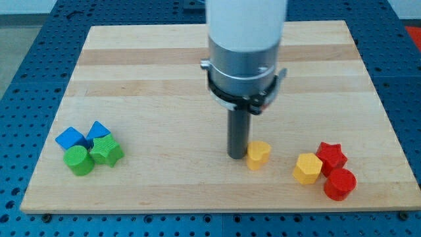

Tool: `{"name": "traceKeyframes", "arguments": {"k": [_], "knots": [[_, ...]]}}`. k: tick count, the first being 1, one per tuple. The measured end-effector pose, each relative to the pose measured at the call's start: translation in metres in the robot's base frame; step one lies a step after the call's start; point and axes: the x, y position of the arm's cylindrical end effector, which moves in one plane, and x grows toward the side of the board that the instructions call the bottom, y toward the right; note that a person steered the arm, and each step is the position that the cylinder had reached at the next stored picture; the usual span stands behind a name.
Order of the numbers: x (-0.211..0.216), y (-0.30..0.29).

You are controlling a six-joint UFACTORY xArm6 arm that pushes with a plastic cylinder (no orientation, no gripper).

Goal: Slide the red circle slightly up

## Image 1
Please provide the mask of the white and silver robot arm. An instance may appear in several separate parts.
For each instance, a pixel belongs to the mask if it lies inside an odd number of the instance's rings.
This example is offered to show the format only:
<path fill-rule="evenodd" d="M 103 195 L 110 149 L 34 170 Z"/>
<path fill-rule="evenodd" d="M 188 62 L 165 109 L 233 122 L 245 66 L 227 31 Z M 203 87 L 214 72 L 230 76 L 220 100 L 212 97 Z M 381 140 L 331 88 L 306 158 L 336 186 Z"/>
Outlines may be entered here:
<path fill-rule="evenodd" d="M 212 96 L 229 111 L 259 115 L 273 102 L 287 0 L 206 0 Z"/>

